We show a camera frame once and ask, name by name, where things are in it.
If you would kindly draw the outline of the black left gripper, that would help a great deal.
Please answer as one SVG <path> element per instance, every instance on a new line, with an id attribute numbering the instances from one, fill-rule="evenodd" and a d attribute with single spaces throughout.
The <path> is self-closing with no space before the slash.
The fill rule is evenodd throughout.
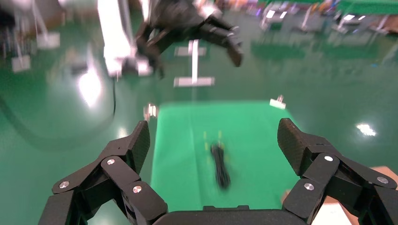
<path id="1" fill-rule="evenodd" d="M 136 33 L 138 51 L 163 79 L 161 54 L 173 43 L 172 31 L 199 31 L 201 39 L 225 48 L 234 66 L 240 67 L 243 50 L 237 35 L 239 27 L 216 16 L 218 7 L 212 0 L 150 0 L 146 24 L 141 24 Z M 150 38 L 154 29 L 161 31 Z"/>

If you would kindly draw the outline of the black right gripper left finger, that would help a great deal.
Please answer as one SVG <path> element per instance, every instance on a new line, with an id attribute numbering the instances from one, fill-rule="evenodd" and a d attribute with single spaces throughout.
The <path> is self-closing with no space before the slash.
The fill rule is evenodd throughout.
<path id="1" fill-rule="evenodd" d="M 148 123 L 110 141 L 88 165 L 56 182 L 41 225 L 85 225 L 99 208 L 114 201 L 132 225 L 152 225 L 168 211 L 164 200 L 140 177 L 150 147 Z"/>

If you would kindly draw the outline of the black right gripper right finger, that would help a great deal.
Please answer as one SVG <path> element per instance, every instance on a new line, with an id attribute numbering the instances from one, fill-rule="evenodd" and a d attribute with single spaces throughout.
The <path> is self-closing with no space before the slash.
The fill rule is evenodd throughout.
<path id="1" fill-rule="evenodd" d="M 311 224 L 326 197 L 342 204 L 361 225 L 398 222 L 398 184 L 391 177 L 343 156 L 326 138 L 279 121 L 278 146 L 299 180 L 283 209 Z"/>

